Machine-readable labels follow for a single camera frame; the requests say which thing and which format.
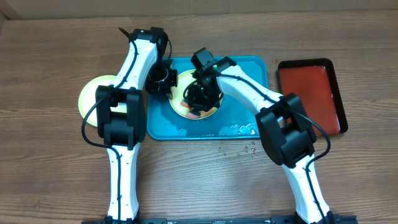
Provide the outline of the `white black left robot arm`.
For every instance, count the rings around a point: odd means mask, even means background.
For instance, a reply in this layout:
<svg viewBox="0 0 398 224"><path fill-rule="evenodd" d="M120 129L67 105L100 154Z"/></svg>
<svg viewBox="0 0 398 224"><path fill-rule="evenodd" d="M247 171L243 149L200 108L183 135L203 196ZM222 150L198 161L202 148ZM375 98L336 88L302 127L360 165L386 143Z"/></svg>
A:
<svg viewBox="0 0 398 224"><path fill-rule="evenodd" d="M100 85L95 93L97 128L101 147L110 163L111 199L103 223L137 223L137 156L147 132L143 91L171 96L177 86L177 71L172 59L164 57L171 46L160 27L123 32L129 53L115 79Z"/></svg>

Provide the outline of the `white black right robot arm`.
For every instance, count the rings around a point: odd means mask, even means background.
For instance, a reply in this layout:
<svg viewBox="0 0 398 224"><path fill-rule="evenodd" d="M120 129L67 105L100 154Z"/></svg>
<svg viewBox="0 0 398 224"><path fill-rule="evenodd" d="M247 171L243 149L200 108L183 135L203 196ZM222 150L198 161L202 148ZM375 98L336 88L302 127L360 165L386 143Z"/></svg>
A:
<svg viewBox="0 0 398 224"><path fill-rule="evenodd" d="M256 119L262 147L272 162L282 166L295 198L297 223L334 223L315 172L315 130L300 98L267 89L248 77L231 58L214 58L202 48L193 54L194 81L183 92L189 115L197 117L220 106L223 95L244 105Z"/></svg>

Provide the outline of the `yellow plate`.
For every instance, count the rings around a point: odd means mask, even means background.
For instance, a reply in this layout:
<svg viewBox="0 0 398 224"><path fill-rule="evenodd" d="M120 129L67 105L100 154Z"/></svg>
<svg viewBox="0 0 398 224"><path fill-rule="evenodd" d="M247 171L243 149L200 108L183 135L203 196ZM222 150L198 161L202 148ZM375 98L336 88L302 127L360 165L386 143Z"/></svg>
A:
<svg viewBox="0 0 398 224"><path fill-rule="evenodd" d="M182 114L182 106L180 102L185 99L186 87L196 80L196 78L194 77L195 72L195 69L182 72L178 75L177 87L172 87L173 98L169 100L170 105L172 106L174 111L182 117L184 117L184 115Z"/></svg>
<svg viewBox="0 0 398 224"><path fill-rule="evenodd" d="M78 98L78 110L83 119L89 112L90 108L96 103L95 91L97 87L99 85L109 85L115 79L115 77L116 76L114 75L103 75L93 79L84 86ZM111 111L127 113L127 108L125 104L121 103L118 104L117 107L111 107ZM97 127L96 109L94 109L93 112L89 115L87 123L94 127Z"/></svg>

